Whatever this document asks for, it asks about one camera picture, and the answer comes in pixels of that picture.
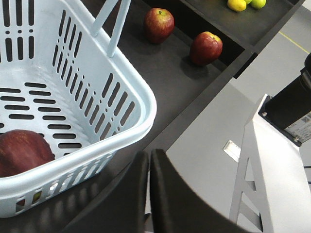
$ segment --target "apple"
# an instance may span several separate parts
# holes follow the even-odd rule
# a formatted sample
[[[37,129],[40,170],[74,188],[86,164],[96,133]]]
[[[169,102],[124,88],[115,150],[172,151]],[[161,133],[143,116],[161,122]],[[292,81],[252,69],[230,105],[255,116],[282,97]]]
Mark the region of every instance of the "apple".
[[[49,144],[36,132],[11,130],[0,135],[0,177],[14,176],[52,160]]]
[[[210,32],[203,32],[193,40],[189,56],[194,64],[205,66],[215,61],[222,51],[222,40]]]
[[[172,34],[174,27],[173,15],[162,8],[151,8],[143,22],[144,35],[153,44],[165,41]]]

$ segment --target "plastic basket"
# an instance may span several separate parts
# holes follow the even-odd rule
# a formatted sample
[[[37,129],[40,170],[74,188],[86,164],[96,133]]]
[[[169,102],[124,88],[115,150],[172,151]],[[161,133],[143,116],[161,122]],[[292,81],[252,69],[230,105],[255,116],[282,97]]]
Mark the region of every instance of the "plastic basket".
[[[0,3],[0,133],[41,133],[55,160],[0,178],[0,217],[18,215],[94,176],[113,154],[152,127],[156,100],[117,43],[129,0],[111,38],[79,0]]]

